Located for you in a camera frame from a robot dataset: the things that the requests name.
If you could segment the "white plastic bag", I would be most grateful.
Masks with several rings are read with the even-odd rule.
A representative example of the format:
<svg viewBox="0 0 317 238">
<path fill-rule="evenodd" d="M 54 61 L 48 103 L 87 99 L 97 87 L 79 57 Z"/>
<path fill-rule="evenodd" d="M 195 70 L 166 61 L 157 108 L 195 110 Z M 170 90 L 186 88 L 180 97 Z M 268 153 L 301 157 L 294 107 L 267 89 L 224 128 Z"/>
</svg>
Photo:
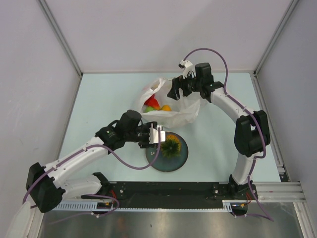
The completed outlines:
<svg viewBox="0 0 317 238">
<path fill-rule="evenodd" d="M 153 85 L 157 85 L 158 88 L 152 90 Z M 167 97 L 168 92 L 172 87 L 172 80 L 170 78 L 157 78 L 147 86 L 145 86 L 139 93 L 135 100 L 135 110 L 138 111 L 142 118 L 146 121 L 156 121 L 158 124 L 167 128 L 181 127 L 189 123 L 193 123 L 199 114 L 200 109 L 208 102 L 201 98 L 200 93 L 193 92 L 187 97 L 182 96 L 179 100 L 174 100 Z M 155 95 L 156 100 L 162 107 L 169 105 L 172 111 L 155 110 L 148 113 L 144 113 L 146 106 L 145 101 L 152 95 Z"/>
</svg>

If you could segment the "fake red pepper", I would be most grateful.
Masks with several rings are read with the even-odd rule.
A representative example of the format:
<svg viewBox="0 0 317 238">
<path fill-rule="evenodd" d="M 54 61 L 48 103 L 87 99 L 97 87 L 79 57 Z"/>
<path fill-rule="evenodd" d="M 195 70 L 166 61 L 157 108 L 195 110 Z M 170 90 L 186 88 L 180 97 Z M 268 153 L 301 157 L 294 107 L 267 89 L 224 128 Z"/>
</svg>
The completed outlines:
<svg viewBox="0 0 317 238">
<path fill-rule="evenodd" d="M 160 110 L 161 107 L 158 103 L 158 101 L 156 100 L 155 98 L 155 95 L 153 94 L 149 99 L 147 99 L 144 103 L 145 106 L 148 106 L 148 107 L 152 107 L 154 108 L 155 110 Z"/>
</svg>

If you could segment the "fake pineapple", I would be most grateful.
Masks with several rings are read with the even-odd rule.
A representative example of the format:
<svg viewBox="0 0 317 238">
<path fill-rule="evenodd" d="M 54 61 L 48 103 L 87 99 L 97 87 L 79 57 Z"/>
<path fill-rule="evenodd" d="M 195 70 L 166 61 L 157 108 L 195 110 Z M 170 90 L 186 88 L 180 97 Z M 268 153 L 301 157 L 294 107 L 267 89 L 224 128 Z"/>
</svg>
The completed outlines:
<svg viewBox="0 0 317 238">
<path fill-rule="evenodd" d="M 169 133 L 166 136 L 165 142 L 162 142 L 160 146 L 160 151 L 162 152 L 163 156 L 167 158 L 180 156 L 181 149 L 181 140 L 174 133 Z"/>
</svg>

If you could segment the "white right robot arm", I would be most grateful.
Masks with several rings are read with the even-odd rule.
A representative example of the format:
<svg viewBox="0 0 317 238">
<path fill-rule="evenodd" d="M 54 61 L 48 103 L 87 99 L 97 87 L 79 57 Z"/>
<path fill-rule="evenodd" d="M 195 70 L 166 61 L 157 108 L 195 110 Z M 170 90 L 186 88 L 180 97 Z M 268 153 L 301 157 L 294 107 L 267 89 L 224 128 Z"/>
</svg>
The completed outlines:
<svg viewBox="0 0 317 238">
<path fill-rule="evenodd" d="M 267 114 L 263 110 L 252 111 L 234 99 L 219 81 L 215 82 L 209 63 L 193 65 L 188 60 L 180 62 L 183 74 L 172 80 L 167 96 L 174 100 L 198 92 L 202 99 L 222 109 L 235 123 L 234 145 L 238 151 L 235 169 L 229 177 L 229 195 L 240 199 L 251 183 L 255 160 L 266 153 L 270 144 Z"/>
</svg>

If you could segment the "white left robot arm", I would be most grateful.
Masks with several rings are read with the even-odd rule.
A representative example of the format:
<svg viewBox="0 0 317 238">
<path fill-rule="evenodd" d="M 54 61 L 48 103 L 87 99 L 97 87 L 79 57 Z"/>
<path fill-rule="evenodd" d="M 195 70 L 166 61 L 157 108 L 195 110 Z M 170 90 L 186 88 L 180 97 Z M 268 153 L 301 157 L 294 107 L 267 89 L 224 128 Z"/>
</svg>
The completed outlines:
<svg viewBox="0 0 317 238">
<path fill-rule="evenodd" d="M 131 169 L 144 170 L 152 166 L 153 162 L 136 167 L 120 158 L 115 150 L 122 148 L 127 142 L 137 143 L 141 149 L 159 150 L 165 140 L 162 125 L 156 121 L 143 123 L 139 112 L 128 110 L 119 120 L 114 120 L 98 130 L 88 142 L 70 155 L 44 166 L 40 163 L 33 164 L 28 172 L 27 192 L 23 201 L 31 197 L 35 207 L 42 213 L 49 212 L 62 201 L 74 197 L 111 199 L 113 203 L 118 204 L 110 192 L 109 181 L 102 173 L 93 173 L 85 179 L 70 177 L 93 161 L 109 154 Z"/>
</svg>

